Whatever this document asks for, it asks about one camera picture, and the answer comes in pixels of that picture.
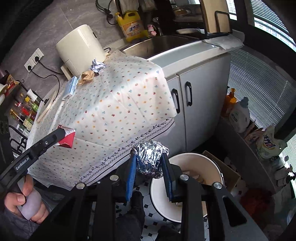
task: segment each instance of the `power cord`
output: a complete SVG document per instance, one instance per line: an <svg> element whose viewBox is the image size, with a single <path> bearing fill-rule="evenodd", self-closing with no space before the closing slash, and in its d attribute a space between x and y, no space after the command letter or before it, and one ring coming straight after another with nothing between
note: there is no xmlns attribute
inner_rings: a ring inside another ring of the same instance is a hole
<svg viewBox="0 0 296 241"><path fill-rule="evenodd" d="M28 66L28 70L32 71L34 75L36 75L36 76L38 76L39 78L42 78L42 79L46 79L46 78L48 78L49 76L54 76L54 77L57 78L57 80L58 80L58 82L59 82L59 88L58 88L58 90L57 90L57 95L56 95L56 97L54 98L54 101L55 101L55 99L57 98L57 96L58 96L58 94L59 94L59 89L60 89L60 86L61 86L60 81L59 81L59 78L58 78L55 74L50 74L50 75L48 75L48 76L46 76L46 77L41 77L40 75L36 74L36 73L32 70L32 66L30 66L30 65Z"/></svg>
<svg viewBox="0 0 296 241"><path fill-rule="evenodd" d="M55 72L54 70L52 70L52 69L46 67L43 63L41 63L41 61L40 61L40 59L39 59L38 56L35 57L35 61L38 62L38 63L40 63L44 68L50 70L51 72L54 72L54 73L56 73L56 74L60 74L60 75L65 75L64 73Z"/></svg>
<svg viewBox="0 0 296 241"><path fill-rule="evenodd" d="M116 25L117 23L110 23L110 22L109 22L109 19L112 19L112 18L113 18L113 15L111 14L111 11L110 11L110 4L111 4L112 1L113 1L113 0L110 0L110 2L109 2L109 4L108 4L108 9L106 9L106 8L103 8L103 7L98 3L98 0L96 0L96 8L97 8L98 10L101 10L101 11L105 12L105 13L107 14L107 22L108 22L108 24L110 24L110 25Z"/></svg>

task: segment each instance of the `crumpled paper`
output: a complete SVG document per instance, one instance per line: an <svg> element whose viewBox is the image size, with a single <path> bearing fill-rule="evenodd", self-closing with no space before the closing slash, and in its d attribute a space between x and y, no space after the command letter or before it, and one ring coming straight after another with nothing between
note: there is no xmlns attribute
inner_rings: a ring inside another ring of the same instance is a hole
<svg viewBox="0 0 296 241"><path fill-rule="evenodd" d="M98 73L101 69L105 68L105 64L96 60L96 58L92 61L92 65L89 70Z"/></svg>
<svg viewBox="0 0 296 241"><path fill-rule="evenodd" d="M88 70L82 73L81 78L78 80L78 85L82 85L87 82L92 82L94 78L94 72L92 70Z"/></svg>

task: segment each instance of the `person's hand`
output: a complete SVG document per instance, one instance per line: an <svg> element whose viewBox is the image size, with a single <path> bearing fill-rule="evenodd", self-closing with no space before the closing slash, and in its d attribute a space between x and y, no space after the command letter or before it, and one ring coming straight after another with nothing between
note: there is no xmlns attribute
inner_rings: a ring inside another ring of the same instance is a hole
<svg viewBox="0 0 296 241"><path fill-rule="evenodd" d="M29 174L27 174L24 179L25 183L22 189L23 194L10 192L6 195L4 200L4 205L6 206L6 208L19 217L22 217L22 214L18 210L17 206L25 204L25 196L28 196L34 188L33 178ZM39 211L33 217L31 217L31 220L33 222L41 224L43 220L48 216L48 214L49 212L46 209L45 204L41 202Z"/></svg>

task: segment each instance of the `window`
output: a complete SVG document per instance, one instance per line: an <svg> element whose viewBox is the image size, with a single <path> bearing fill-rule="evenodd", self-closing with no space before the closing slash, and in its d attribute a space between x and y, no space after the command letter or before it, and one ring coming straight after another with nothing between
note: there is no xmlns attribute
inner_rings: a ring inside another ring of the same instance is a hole
<svg viewBox="0 0 296 241"><path fill-rule="evenodd" d="M237 20L237 12L235 10L235 5L233 0L226 0L228 11L229 11L229 17L233 20Z"/></svg>
<svg viewBox="0 0 296 241"><path fill-rule="evenodd" d="M245 50L230 52L228 86L236 89L238 101L245 96L249 98L250 118L258 127L276 125L293 103L296 88L279 72Z"/></svg>
<svg viewBox="0 0 296 241"><path fill-rule="evenodd" d="M255 27L275 36L296 52L294 40L290 37L279 17L262 0L251 0Z"/></svg>
<svg viewBox="0 0 296 241"><path fill-rule="evenodd" d="M284 158L289 156L289 160L286 162L285 167L288 168L290 165L293 166L293 172L296 171L296 135L294 135L289 141L288 146L281 152L280 157ZM291 181L294 192L296 193L296 182Z"/></svg>

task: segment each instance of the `sink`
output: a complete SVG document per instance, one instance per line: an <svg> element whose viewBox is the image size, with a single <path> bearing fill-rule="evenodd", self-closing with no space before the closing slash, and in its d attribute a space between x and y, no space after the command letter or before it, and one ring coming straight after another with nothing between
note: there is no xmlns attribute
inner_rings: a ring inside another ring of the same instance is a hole
<svg viewBox="0 0 296 241"><path fill-rule="evenodd" d="M121 52L148 59L178 46L198 41L198 38L179 35L156 36L120 49Z"/></svg>

